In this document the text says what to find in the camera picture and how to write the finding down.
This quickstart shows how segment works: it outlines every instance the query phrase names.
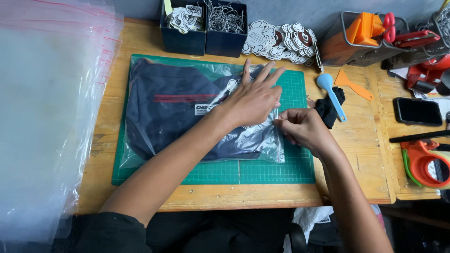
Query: person's lap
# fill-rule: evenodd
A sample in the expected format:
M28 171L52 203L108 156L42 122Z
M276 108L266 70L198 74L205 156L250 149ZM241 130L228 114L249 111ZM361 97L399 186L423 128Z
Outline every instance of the person's lap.
M294 208L156 213L147 226L154 252L277 252Z

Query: light blue spoon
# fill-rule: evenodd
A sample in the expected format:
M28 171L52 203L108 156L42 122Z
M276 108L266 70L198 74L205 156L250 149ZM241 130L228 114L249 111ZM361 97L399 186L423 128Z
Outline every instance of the light blue spoon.
M328 92L328 96L331 99L331 102L334 105L334 108L337 111L337 114L339 115L339 120L342 122L347 121L347 117L345 116L344 111L342 110L341 104L338 101L338 98L336 97L336 94L331 89L333 87L333 77L330 74L321 74L317 78L317 85L326 90Z

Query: person's left hand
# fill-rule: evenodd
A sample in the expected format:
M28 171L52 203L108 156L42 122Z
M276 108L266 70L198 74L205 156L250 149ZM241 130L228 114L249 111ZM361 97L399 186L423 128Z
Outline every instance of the person's left hand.
M242 83L223 103L216 106L228 114L236 127L253 126L266 121L269 113L279 107L281 87L276 83L285 67L278 68L270 74L275 62L268 63L254 81L250 81L250 59L244 64Z

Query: hand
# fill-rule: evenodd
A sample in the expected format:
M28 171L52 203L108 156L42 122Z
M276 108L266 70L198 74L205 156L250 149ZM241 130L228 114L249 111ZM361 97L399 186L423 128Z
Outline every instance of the hand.
M254 81L250 81L250 60L247 59L241 84L215 109L221 109L227 114L234 127L253 126L266 121L270 111L281 105L279 102L281 87L272 88L272 86L286 70L285 67L281 67L269 74L273 67L275 67L275 62L271 61L261 70Z
M314 109L287 109L278 115L274 125L283 131L291 144L308 148L318 158L341 150Z

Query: stack of plastic bags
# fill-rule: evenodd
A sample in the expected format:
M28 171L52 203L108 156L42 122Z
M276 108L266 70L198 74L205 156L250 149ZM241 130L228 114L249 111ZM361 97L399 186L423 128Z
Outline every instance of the stack of plastic bags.
M0 0L0 241L51 244L76 208L123 25L112 0Z

